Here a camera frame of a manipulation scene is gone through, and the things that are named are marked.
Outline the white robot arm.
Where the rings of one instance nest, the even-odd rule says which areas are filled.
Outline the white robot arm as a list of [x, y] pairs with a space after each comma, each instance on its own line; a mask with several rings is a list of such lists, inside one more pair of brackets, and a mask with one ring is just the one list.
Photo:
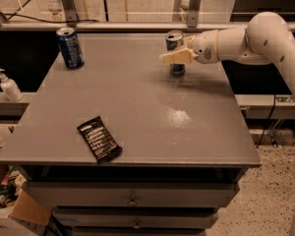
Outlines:
[[[273, 64], [295, 97], [295, 37], [273, 12], [255, 15], [243, 28], [184, 36], [161, 60]], [[247, 171], [240, 195], [220, 212], [206, 236], [295, 236], [295, 129], [281, 130], [279, 140], [279, 148], [268, 142], [258, 148], [264, 165]]]

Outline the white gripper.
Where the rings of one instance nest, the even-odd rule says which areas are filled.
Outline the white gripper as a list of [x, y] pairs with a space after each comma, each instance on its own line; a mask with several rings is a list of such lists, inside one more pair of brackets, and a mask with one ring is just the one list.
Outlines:
[[161, 54], [159, 60], [166, 65], [171, 64], [190, 64], [194, 59], [202, 64], [217, 63], [218, 30], [208, 30], [183, 38], [187, 47], [171, 50]]

